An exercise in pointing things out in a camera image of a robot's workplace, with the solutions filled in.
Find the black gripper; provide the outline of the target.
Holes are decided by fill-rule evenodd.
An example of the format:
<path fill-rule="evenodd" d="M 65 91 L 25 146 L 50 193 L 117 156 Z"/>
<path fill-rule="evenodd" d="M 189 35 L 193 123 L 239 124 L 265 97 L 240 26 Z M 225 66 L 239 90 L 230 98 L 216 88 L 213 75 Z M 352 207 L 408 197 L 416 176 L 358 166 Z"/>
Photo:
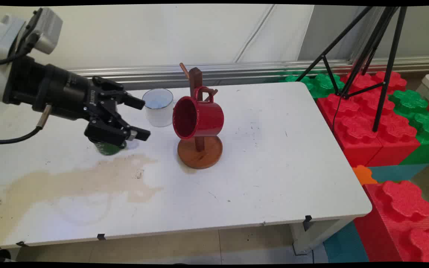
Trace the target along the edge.
<path fill-rule="evenodd" d="M 138 110 L 145 106 L 144 100 L 130 95 L 120 83 L 100 76 L 89 79 L 52 64 L 44 66 L 29 56 L 12 62 L 4 103 L 26 103 L 36 112 L 43 112 L 46 105 L 51 105 L 51 115 L 73 121 L 85 119 L 88 121 L 85 136 L 93 141 L 121 146 L 126 141 L 148 140 L 149 130 L 129 125 L 117 112 L 91 111 L 93 87 L 93 103 L 114 100 L 118 105 Z"/>

